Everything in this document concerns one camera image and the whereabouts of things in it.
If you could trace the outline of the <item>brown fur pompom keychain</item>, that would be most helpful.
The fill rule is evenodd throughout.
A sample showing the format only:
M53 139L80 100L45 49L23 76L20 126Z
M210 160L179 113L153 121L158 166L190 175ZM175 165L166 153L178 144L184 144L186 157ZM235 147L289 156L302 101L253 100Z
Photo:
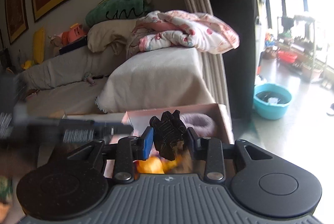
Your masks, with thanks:
M188 174L193 170L193 162L189 150L186 148L183 142L179 142L174 147L176 159L175 167L171 169L172 174Z

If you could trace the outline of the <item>yellow fabric flower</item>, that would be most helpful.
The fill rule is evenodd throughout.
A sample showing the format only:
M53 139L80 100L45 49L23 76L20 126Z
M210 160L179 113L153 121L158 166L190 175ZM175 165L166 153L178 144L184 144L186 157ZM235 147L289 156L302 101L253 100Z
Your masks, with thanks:
M136 160L135 166L137 172L141 174L168 174L181 162L182 156L180 155L173 161L160 159L157 156L150 156L147 160Z

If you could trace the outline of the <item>black hair claw clip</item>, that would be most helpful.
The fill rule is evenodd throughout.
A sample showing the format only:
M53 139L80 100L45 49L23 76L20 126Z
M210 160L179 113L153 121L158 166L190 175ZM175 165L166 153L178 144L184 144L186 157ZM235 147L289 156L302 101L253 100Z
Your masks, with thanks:
M180 111L165 111L160 119L153 116L149 125L153 128L153 143L160 157L175 160L174 147L179 142L184 142L183 135L186 133L186 126L180 119Z

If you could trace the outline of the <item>purple fluffy scrunchie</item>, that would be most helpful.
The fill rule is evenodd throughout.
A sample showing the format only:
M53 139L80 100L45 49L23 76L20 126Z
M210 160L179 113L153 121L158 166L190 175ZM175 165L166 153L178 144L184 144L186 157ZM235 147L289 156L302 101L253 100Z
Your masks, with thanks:
M186 113L180 115L180 119L187 128L193 128L199 137L213 137L216 135L216 123L208 115L203 113Z

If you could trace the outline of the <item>pink storage box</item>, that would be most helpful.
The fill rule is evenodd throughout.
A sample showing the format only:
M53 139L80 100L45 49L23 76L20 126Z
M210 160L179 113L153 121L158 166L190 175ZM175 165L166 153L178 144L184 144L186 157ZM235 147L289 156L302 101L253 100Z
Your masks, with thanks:
M197 171L209 183L222 183L224 156L232 150L217 137L217 126L209 116L176 109L151 117L142 134L108 145L104 156L114 161L112 178L120 183L130 183L142 174L171 179Z

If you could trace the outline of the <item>beige sofa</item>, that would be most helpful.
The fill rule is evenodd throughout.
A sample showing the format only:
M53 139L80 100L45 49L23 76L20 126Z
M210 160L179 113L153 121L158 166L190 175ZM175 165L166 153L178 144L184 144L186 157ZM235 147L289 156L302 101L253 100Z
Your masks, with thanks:
M165 48L126 59L111 47L87 47L51 58L21 73L37 94L28 100L33 116L122 113L139 109L211 104L194 48Z

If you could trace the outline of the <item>blue wash basin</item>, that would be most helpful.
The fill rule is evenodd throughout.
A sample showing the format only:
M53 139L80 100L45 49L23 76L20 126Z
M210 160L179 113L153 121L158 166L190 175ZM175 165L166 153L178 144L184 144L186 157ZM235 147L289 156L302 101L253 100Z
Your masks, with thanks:
M254 87L254 109L264 119L281 119L291 101L292 94L281 85L264 83Z

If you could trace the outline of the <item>yellow plush toy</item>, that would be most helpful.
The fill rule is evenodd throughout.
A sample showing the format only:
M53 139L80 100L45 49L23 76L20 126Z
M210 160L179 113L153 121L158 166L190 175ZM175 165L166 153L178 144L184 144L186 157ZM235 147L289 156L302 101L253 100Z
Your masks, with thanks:
M28 68L31 68L34 65L38 65L44 62L44 54L45 54L44 27L38 29L33 35L32 52L33 52L32 60L27 60L23 64L21 64L21 68L23 70L27 70Z

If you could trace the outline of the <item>orange plush toy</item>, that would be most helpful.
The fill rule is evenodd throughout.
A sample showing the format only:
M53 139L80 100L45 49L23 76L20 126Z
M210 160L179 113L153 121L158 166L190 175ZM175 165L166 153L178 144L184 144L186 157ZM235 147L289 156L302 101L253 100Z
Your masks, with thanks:
M50 44L54 47L64 47L87 35L87 30L82 24L73 24L68 31L58 35L49 36Z

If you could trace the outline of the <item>left framed picture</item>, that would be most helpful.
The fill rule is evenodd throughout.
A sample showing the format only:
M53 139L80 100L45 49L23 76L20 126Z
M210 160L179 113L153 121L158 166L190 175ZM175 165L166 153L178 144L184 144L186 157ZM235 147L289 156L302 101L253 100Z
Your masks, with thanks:
M6 27L10 45L29 29L25 0L5 0Z

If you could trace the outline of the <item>red basin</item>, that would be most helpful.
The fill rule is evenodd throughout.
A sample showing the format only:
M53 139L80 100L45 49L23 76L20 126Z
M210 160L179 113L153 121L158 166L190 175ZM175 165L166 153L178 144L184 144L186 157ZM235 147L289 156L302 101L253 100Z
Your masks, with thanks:
M295 63L297 57L298 56L296 54L293 54L287 51L278 51L277 53L277 58L280 61L286 62L287 64Z

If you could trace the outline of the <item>pink floral blanket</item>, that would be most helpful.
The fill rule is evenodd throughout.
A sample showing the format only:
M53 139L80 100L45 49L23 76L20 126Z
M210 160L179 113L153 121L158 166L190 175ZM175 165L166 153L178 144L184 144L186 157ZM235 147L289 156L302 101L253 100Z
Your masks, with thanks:
M216 33L219 40L217 52L226 53L239 47L238 34L224 21L215 16L201 17ZM181 46L195 48L191 36L196 34L187 21L196 20L194 15L182 10L168 12L154 11L137 20L127 41L128 58L139 52L149 52L163 48Z

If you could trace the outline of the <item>green plush pillow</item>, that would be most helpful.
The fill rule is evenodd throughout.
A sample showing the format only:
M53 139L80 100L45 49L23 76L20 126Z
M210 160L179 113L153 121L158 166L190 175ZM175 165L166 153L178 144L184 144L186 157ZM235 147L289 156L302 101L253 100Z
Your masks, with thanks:
M132 20L151 11L151 0L103 0L85 16L85 24L92 27L108 20Z

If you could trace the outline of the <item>metal plant shelf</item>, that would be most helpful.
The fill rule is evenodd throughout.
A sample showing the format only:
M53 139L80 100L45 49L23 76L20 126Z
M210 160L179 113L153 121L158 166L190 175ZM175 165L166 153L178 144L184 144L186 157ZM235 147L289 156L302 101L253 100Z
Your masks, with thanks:
M315 20L310 16L295 15L277 19L277 43L284 50L295 54L292 70L310 83L318 83L325 77L327 58L323 47L316 44Z

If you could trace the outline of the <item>beige curtain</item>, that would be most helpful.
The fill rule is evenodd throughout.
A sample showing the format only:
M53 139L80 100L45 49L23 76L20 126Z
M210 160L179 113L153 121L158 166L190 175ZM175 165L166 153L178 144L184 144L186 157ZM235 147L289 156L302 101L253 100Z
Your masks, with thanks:
M196 34L191 36L191 42L200 52L201 68L205 84L218 104L225 105L230 114L229 95L223 56L217 52L219 40L223 37L207 26L201 17L213 15L210 0L184 0L187 11L194 15L195 21L187 21Z

